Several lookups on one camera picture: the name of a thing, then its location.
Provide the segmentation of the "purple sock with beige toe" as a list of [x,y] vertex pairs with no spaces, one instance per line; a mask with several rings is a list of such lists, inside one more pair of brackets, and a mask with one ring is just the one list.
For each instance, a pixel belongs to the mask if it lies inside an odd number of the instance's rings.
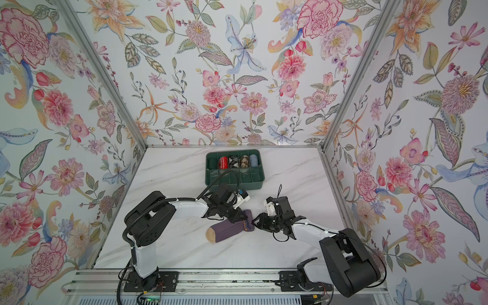
[[236,223],[231,223],[228,220],[219,222],[208,228],[206,231],[206,238],[210,243],[219,243],[221,241],[227,240],[241,232],[252,232],[255,227],[252,225],[252,212],[251,210],[244,210],[247,219],[244,221],[238,221]]

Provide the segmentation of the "green plastic organizer bin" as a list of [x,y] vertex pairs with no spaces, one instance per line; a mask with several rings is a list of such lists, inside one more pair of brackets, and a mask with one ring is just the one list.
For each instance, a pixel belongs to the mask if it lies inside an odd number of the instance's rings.
[[[239,159],[244,155],[256,154],[259,157],[259,166],[241,169],[218,169],[218,160],[222,156],[236,155]],[[261,189],[265,181],[265,173],[261,153],[258,149],[218,151],[207,153],[205,157],[205,184],[210,190],[227,184],[229,187],[243,189],[246,191]]]

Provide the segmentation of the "brown argyle rolled sock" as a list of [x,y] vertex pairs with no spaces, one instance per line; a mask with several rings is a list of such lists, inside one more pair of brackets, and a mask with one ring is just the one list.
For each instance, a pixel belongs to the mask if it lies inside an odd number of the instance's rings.
[[249,168],[250,166],[249,156],[248,155],[242,156],[240,158],[239,165],[241,169]]

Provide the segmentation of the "grey argyle rolled sock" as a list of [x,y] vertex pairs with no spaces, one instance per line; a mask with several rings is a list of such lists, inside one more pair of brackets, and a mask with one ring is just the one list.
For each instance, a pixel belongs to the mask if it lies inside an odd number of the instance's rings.
[[239,168],[239,157],[236,155],[231,155],[228,157],[228,168],[238,169]]

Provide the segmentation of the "blue rolled sock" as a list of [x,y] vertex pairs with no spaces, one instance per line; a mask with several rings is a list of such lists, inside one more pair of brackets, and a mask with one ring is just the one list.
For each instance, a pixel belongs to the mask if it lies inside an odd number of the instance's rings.
[[249,156],[250,166],[251,167],[258,167],[259,166],[259,157],[256,154],[252,154]]

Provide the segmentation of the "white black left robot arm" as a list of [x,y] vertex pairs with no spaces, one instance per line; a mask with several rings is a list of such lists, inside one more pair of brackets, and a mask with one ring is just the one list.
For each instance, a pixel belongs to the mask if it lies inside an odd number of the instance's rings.
[[130,246],[134,271],[143,280],[158,271],[155,243],[172,219],[219,216],[234,224],[248,219],[240,206],[249,199],[245,190],[226,184],[215,191],[206,188],[196,198],[167,198],[160,191],[150,193],[124,218],[122,239]]

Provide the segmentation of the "aluminium corner post left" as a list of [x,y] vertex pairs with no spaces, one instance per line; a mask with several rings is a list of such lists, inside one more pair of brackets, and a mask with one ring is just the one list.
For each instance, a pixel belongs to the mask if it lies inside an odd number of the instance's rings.
[[142,153],[144,154],[148,149],[147,142],[143,139],[135,120],[130,115],[127,105],[124,103],[123,97],[120,95],[116,85],[109,76],[102,59],[99,57],[94,44],[86,33],[72,5],[69,3],[69,1],[54,0],[53,3],[63,18],[66,19],[68,28],[74,32],[74,38],[80,44],[81,50],[85,53],[88,60],[94,67],[97,77],[104,88],[108,91],[117,110],[119,110],[119,113],[121,114],[121,118],[125,120],[126,126],[132,134],[133,140],[136,144],[141,146]]

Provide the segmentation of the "red patterned rolled sock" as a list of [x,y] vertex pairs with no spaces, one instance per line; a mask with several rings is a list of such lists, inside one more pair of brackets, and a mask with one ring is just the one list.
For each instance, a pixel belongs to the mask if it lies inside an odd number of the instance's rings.
[[226,170],[228,169],[229,161],[227,156],[222,156],[218,160],[218,169],[219,170]]

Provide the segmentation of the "aluminium corner post right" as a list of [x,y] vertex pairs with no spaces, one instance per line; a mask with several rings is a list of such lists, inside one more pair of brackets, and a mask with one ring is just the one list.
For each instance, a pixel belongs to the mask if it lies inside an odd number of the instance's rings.
[[335,117],[332,121],[332,125],[329,129],[328,134],[326,135],[323,144],[321,146],[321,152],[325,153],[329,147],[332,147],[334,142],[334,137],[339,130],[341,122],[346,114],[349,105],[353,102],[354,95],[356,91],[359,89],[360,85],[363,82],[364,76],[372,63],[374,55],[377,51],[378,46],[381,43],[383,36],[386,33],[386,28],[390,25],[390,22],[393,20],[395,11],[399,7],[400,1],[385,1],[385,5],[383,9],[380,11],[378,21],[374,26],[372,34],[369,39],[369,45],[364,50],[362,57],[358,61],[358,66],[354,70],[352,74],[351,81],[345,91],[343,100],[339,104],[338,111],[335,114]]

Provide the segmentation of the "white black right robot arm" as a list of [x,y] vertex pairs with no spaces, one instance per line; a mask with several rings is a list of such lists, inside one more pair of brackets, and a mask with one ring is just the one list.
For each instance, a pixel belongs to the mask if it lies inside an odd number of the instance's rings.
[[373,251],[367,250],[355,231],[332,230],[297,216],[285,196],[269,197],[264,206],[267,211],[252,220],[255,228],[274,235],[282,233],[288,240],[307,243],[322,252],[322,259],[313,257],[299,263],[292,279],[281,281],[286,286],[312,291],[316,285],[331,285],[342,296],[351,297],[383,283]]

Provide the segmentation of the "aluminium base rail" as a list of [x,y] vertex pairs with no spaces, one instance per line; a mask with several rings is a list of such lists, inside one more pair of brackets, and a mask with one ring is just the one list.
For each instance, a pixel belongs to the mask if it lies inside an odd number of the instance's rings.
[[[175,296],[281,295],[279,269],[176,269]],[[63,284],[65,295],[114,295],[120,269],[87,269]]]

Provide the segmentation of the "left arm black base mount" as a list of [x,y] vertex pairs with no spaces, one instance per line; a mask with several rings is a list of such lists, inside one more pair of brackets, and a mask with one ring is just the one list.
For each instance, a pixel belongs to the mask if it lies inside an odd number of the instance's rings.
[[123,292],[175,292],[179,279],[178,271],[158,271],[141,278],[135,271],[128,275]]

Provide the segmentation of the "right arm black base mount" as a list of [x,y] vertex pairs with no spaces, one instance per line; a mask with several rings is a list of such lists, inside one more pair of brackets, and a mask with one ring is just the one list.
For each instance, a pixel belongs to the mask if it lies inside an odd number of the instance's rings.
[[274,284],[279,286],[282,292],[312,292],[323,294],[333,291],[331,284],[310,282],[298,270],[280,271],[278,273],[278,280]]

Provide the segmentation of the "aluminium corner post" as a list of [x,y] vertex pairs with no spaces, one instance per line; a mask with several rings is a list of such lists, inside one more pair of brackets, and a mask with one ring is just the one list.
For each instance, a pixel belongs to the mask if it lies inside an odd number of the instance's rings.
[[334,142],[334,137],[339,130],[341,122],[346,114],[349,105],[353,102],[354,95],[356,91],[359,89],[360,85],[363,82],[364,76],[372,63],[374,55],[377,51],[378,46],[381,43],[383,36],[386,33],[386,28],[390,25],[390,22],[393,20],[395,11],[399,7],[400,1],[385,1],[385,5],[383,9],[380,11],[378,21],[374,26],[372,34],[369,39],[369,45],[364,50],[362,57],[358,61],[358,66],[354,70],[352,74],[351,81],[345,91],[343,100],[339,104],[338,111],[335,114],[335,117],[332,121],[332,125],[329,129],[328,134],[326,135],[323,144],[321,146],[321,152],[325,153],[329,147],[332,147]]
[[94,67],[97,77],[104,88],[108,91],[117,110],[119,110],[119,113],[121,114],[121,118],[125,120],[126,126],[132,134],[133,140],[136,144],[141,146],[142,153],[144,154],[148,149],[147,142],[143,139],[135,120],[130,115],[127,105],[124,103],[123,97],[120,95],[116,85],[109,76],[102,59],[99,57],[94,44],[86,33],[72,5],[69,3],[69,1],[54,0],[53,3],[63,18],[66,19],[68,28],[74,32],[74,38],[80,44],[81,50],[85,53],[88,60]]

